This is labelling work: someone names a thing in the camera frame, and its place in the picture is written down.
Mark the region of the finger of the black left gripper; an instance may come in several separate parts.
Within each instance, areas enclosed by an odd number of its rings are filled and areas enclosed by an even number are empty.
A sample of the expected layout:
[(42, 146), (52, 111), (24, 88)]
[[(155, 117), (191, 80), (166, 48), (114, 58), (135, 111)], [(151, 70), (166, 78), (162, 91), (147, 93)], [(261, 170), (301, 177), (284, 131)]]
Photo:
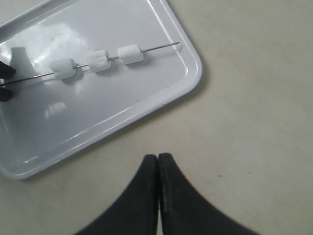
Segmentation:
[(11, 79), (16, 74), (16, 70), (0, 61), (0, 79)]
[(0, 87), (0, 102), (7, 102), (13, 96), (13, 92), (9, 89)]

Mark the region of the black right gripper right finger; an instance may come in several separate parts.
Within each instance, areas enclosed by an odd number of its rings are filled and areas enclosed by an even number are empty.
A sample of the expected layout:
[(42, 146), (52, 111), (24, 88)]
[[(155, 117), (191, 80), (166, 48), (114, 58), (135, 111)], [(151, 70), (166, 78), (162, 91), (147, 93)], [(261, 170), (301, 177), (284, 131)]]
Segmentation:
[(243, 235), (245, 228), (210, 204), (186, 179), (173, 156), (158, 156), (165, 235)]

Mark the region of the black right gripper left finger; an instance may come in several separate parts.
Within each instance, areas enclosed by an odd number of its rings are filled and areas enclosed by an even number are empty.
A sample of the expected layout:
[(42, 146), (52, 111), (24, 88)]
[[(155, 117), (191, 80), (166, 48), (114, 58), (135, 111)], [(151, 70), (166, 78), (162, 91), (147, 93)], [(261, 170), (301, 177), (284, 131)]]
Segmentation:
[(145, 155), (117, 200), (78, 235), (155, 235), (158, 224), (158, 159)]

